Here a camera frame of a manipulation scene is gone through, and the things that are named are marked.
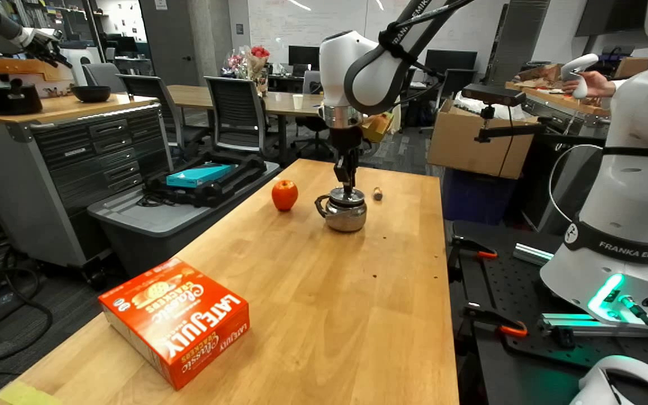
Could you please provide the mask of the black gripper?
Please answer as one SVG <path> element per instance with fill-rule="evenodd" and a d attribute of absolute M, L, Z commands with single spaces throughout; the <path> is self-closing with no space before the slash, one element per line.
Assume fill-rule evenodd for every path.
<path fill-rule="evenodd" d="M 332 128 L 329 133 L 329 145 L 336 151 L 336 176 L 343 187 L 344 195 L 352 195 L 355 192 L 355 165 L 359 157 L 359 146 L 363 146 L 363 130 L 357 127 L 353 128 Z"/>

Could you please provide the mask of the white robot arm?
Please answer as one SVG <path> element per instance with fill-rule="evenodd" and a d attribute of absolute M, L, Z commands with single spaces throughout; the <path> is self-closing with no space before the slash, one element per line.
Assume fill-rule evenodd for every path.
<path fill-rule="evenodd" d="M 347 194 L 355 190 L 363 122 L 395 105 L 409 83 L 409 70 L 424 70 L 418 55 L 470 3 L 409 0 L 376 40 L 344 29 L 319 42 L 319 117 L 330 130 L 332 171 Z"/>

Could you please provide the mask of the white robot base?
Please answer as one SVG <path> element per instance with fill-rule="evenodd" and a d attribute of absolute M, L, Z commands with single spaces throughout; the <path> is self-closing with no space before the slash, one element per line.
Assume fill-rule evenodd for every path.
<path fill-rule="evenodd" d="M 648 315 L 648 70 L 611 95 L 596 181 L 541 279 L 604 322 L 637 324 L 627 306 Z"/>

